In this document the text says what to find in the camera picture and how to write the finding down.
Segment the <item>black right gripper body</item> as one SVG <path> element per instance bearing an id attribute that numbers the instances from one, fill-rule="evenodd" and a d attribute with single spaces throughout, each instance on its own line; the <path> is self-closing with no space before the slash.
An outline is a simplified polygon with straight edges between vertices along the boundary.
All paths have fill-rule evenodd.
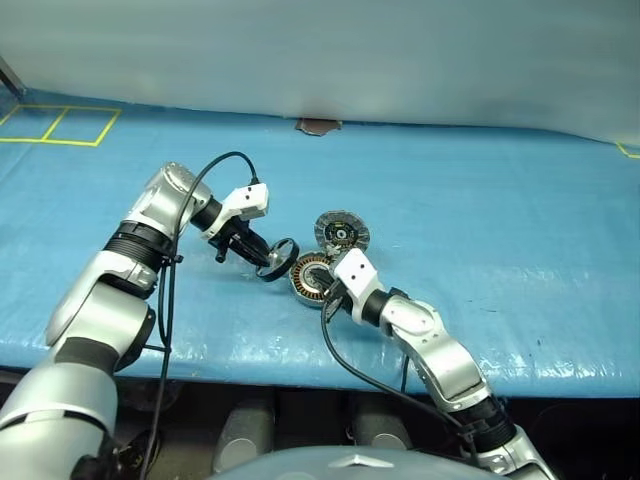
<path id="1" fill-rule="evenodd" d="M 334 280 L 324 292 L 324 308 L 327 313 L 343 310 L 351 313 L 353 302 L 341 280 Z"/>

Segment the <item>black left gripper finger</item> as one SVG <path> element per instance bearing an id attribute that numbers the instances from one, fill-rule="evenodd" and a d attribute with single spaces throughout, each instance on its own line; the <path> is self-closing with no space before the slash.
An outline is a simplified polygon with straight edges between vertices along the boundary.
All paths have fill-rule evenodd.
<path id="1" fill-rule="evenodd" d="M 256 232 L 249 229 L 247 232 L 247 248 L 255 259 L 268 260 L 270 247 L 266 241 Z"/>
<path id="2" fill-rule="evenodd" d="M 234 252 L 246 260 L 248 263 L 261 268 L 268 266 L 268 254 L 258 250 L 246 249 L 244 247 L 235 247 Z"/>

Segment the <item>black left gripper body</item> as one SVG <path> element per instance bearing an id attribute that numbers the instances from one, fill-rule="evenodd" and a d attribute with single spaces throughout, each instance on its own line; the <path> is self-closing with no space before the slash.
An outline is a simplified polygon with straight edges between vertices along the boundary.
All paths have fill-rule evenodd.
<path id="1" fill-rule="evenodd" d="M 244 247 L 248 249 L 244 244 L 244 237 L 246 236 L 248 230 L 248 222 L 225 223 L 221 230 L 215 236 L 208 240 L 208 243 L 217 251 L 215 260 L 225 261 L 229 249 L 231 249 L 233 252 L 235 247 Z"/>

